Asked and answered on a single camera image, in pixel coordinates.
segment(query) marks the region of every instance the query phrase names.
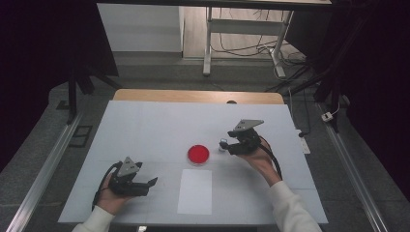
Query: metal frame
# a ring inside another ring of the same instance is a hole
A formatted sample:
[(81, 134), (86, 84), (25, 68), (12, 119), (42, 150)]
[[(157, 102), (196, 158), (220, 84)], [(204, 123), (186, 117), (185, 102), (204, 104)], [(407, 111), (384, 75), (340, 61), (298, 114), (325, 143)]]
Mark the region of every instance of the metal frame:
[[(88, 103), (88, 97), (85, 97), (85, 104)], [(28, 224), (31, 216), (39, 203), (45, 188), (47, 187), (54, 171), (63, 157), (67, 146), (69, 145), (70, 139), (75, 132), (75, 129), (83, 116), (83, 112), (79, 111), (72, 120), (72, 123), (66, 125), (58, 137), (54, 147), (52, 148), (50, 154), (48, 155), (40, 173), (37, 175), (36, 180), (29, 189), (27, 195), (25, 196), (23, 202), (18, 208), (15, 217), (10, 223), (7, 232), (20, 232), (23, 231)]]
[(268, 21), (250, 21), (250, 20), (235, 20), (235, 19), (212, 19), (212, 7), (208, 8), (207, 15), (207, 32), (204, 55), (203, 75), (211, 74), (211, 34), (246, 34), (246, 35), (265, 35), (278, 36), (277, 44), (274, 49), (270, 49), (270, 55), (274, 61), (275, 70), (279, 78), (286, 77), (283, 67), (280, 63), (279, 53), (280, 48), (289, 27), (290, 19), (293, 12), (286, 12), (284, 21), (268, 22)]
[[(320, 104), (317, 104), (316, 106), (319, 114), (326, 113), (325, 110), (322, 109)], [(340, 161), (343, 164), (343, 167), (350, 179), (353, 188), (356, 191), (356, 194), (364, 205), (368, 220), (370, 221), (370, 224), (373, 227), (374, 231), (388, 232), (389, 229), (386, 225), (386, 222), (383, 219), (379, 209), (377, 208), (373, 197), (368, 191), (365, 182), (363, 181), (362, 176), (360, 175), (354, 161), (352, 160), (352, 157), (347, 151), (340, 135), (334, 131), (333, 127), (329, 123), (326, 124), (326, 130), (328, 131), (328, 134), (332, 139), (332, 142), (337, 150), (337, 154), (340, 157)]]

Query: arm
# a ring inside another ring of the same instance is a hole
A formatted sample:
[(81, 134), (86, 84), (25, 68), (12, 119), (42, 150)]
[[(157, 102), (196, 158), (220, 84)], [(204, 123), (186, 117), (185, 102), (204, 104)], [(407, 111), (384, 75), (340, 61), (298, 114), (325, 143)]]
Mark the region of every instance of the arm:
[(114, 194), (108, 188), (110, 178), (111, 175), (108, 175), (105, 179), (101, 189), (101, 197), (91, 216), (84, 223), (78, 224), (73, 232), (107, 232), (109, 223), (115, 218), (123, 205), (132, 198), (131, 196)]
[[(264, 139), (262, 139), (262, 145), (269, 148), (269, 144)], [(251, 154), (238, 157), (246, 160), (268, 183), (269, 195), (274, 206), (274, 217), (280, 231), (321, 231), (319, 225), (306, 210), (302, 198), (294, 194), (280, 179), (268, 154), (258, 148)]]

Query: white sleeve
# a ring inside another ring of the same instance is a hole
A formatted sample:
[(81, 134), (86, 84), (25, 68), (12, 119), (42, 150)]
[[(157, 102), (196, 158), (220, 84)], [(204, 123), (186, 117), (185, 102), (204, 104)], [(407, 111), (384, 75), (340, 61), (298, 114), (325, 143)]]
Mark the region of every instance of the white sleeve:
[(277, 182), (269, 188), (274, 206), (274, 217), (281, 232), (322, 231), (306, 210), (302, 198), (294, 194), (285, 182)]
[(90, 217), (88, 217), (84, 223), (78, 224), (73, 232), (108, 232), (109, 223), (111, 223), (113, 219), (114, 215), (95, 206)]

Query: black curtain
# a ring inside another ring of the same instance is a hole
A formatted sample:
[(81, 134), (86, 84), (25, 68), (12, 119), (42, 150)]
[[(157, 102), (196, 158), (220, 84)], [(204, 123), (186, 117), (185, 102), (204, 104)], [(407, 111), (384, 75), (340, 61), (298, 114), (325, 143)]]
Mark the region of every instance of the black curtain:
[(1, 1), (0, 62), (1, 169), (42, 116), (49, 91), (74, 68), (118, 75), (90, 0)]
[(406, 1), (380, 1), (346, 59), (352, 125), (410, 199), (407, 152), (410, 20)]

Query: electrical outlet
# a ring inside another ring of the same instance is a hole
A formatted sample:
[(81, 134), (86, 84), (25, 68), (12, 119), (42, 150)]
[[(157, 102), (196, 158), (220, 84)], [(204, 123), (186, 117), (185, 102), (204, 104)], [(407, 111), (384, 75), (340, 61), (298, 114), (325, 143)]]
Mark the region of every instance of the electrical outlet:
[[(298, 134), (298, 137), (299, 137), (299, 133), (301, 132), (302, 132), (301, 130), (296, 130), (296, 134)], [(301, 137), (301, 148), (304, 154), (310, 154), (310, 149), (308, 148), (307, 141), (303, 137)]]

